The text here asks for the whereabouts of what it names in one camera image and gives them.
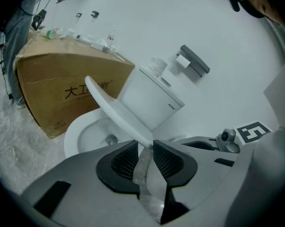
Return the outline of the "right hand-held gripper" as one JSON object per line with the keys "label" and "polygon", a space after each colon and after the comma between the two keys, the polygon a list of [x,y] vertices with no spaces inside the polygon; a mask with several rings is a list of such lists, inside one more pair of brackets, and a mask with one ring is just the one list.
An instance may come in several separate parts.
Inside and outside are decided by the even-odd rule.
{"label": "right hand-held gripper", "polygon": [[232,129],[224,129],[216,138],[195,136],[186,139],[180,137],[170,140],[192,148],[204,150],[217,150],[222,152],[238,154],[241,148],[252,142],[258,141],[263,135],[272,132],[272,130],[260,121],[233,126]]}

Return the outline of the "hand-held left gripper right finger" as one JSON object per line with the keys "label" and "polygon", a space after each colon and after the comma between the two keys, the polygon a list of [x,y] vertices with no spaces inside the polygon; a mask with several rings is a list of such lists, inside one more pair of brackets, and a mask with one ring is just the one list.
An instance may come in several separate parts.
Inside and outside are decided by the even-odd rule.
{"label": "hand-held left gripper right finger", "polygon": [[161,224],[193,210],[223,181],[237,154],[154,140],[153,187],[164,196]]}

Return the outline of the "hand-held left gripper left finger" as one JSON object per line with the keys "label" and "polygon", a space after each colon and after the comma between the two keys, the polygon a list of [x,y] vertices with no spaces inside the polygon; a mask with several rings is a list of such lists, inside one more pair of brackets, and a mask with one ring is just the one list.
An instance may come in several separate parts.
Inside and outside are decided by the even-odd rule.
{"label": "hand-held left gripper left finger", "polygon": [[63,227],[157,227],[134,182],[142,150],[131,140],[76,154],[32,182],[21,196]]}

